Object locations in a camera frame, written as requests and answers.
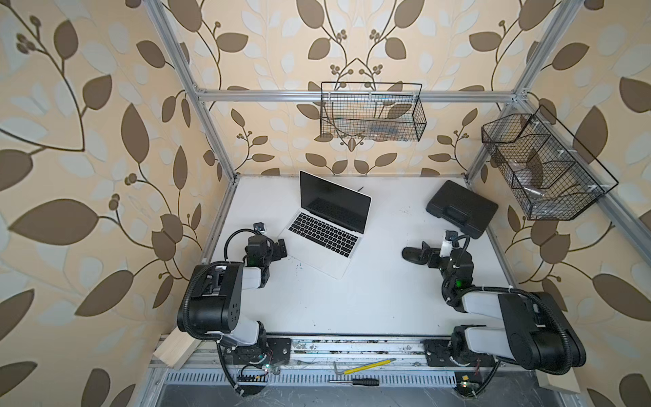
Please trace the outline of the silver laptop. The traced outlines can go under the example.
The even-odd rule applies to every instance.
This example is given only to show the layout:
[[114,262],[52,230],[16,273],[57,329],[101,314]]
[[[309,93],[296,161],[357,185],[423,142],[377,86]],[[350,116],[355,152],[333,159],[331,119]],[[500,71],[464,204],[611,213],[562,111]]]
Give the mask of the silver laptop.
[[300,207],[280,234],[288,255],[342,279],[366,231],[371,202],[360,191],[300,172]]

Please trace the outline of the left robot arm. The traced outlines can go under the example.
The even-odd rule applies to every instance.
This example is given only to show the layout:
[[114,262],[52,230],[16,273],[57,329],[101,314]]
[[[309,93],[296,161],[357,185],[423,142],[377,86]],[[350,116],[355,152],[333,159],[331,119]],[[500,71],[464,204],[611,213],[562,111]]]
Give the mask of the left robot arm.
[[190,337],[216,345],[225,379],[235,392],[247,397],[259,393],[270,373],[290,360],[289,337],[269,339],[264,324],[241,315],[242,292],[266,286],[270,265],[288,256],[285,242],[266,236],[264,224],[238,229],[224,245],[224,256],[232,239],[249,233],[240,261],[223,259],[196,266],[181,300],[177,327]]

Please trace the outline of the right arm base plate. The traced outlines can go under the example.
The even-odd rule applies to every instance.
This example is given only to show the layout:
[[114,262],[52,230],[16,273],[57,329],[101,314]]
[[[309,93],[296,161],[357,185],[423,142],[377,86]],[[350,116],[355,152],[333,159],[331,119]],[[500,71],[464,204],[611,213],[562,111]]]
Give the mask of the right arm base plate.
[[475,353],[450,338],[427,339],[422,345],[430,367],[492,368],[496,365],[493,356]]

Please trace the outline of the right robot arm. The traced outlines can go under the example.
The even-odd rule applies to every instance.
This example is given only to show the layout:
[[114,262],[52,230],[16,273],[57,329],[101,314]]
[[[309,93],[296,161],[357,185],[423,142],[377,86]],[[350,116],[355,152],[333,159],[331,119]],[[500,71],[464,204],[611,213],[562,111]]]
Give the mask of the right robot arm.
[[467,235],[448,231],[441,247],[427,243],[418,247],[414,261],[440,271],[441,295],[446,305],[462,314],[493,318],[502,325],[460,325],[448,341],[425,341],[429,366],[490,366],[490,372],[479,383],[468,379],[458,382],[455,390],[464,398],[482,394],[502,363],[553,376],[584,366],[586,349],[551,294],[473,283],[470,241]]

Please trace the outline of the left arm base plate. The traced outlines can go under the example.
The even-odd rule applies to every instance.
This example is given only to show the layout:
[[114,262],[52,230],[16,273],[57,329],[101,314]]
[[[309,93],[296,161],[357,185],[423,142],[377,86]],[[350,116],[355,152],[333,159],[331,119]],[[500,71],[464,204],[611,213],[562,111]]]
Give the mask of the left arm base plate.
[[249,346],[225,348],[225,362],[232,365],[286,365],[293,341],[289,337],[271,337]]

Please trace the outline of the black wireless mouse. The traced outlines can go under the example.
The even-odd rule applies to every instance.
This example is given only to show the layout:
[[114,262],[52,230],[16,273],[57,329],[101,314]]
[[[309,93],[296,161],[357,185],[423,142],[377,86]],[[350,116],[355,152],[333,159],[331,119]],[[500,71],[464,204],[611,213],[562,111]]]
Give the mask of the black wireless mouse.
[[412,264],[419,266],[427,265],[431,257],[431,250],[428,248],[407,247],[401,252],[402,258]]

